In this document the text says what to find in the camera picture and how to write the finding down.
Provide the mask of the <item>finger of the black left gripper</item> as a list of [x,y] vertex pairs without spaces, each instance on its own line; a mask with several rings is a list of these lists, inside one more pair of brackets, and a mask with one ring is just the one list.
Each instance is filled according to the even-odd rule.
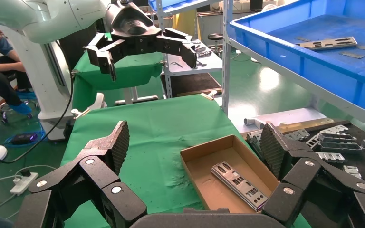
[[165,28],[161,35],[156,36],[155,43],[157,52],[180,56],[190,68],[196,68],[197,54],[191,35]]
[[124,57],[123,45],[123,39],[111,41],[105,33],[96,33],[85,50],[90,63],[99,67],[102,74],[110,75],[112,81],[116,81],[114,64]]

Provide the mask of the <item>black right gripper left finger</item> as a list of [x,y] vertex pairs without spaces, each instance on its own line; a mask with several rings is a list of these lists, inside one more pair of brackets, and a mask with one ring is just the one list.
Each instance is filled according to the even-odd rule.
[[14,223],[16,228],[62,228],[90,201],[112,228],[128,228],[147,214],[143,201],[119,177],[129,147],[127,121],[90,140],[71,162],[36,179]]

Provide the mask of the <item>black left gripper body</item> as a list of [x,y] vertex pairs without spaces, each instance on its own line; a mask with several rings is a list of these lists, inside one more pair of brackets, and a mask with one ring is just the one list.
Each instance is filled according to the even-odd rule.
[[114,42],[123,56],[156,52],[156,38],[160,28],[133,2],[115,1],[108,5],[105,21]]

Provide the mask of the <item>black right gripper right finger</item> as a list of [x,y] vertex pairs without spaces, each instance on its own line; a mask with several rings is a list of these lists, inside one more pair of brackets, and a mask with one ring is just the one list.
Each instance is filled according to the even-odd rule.
[[261,132],[262,156],[279,184],[262,214],[290,227],[306,202],[340,228],[365,228],[365,181],[323,161],[304,142],[287,139],[272,123]]

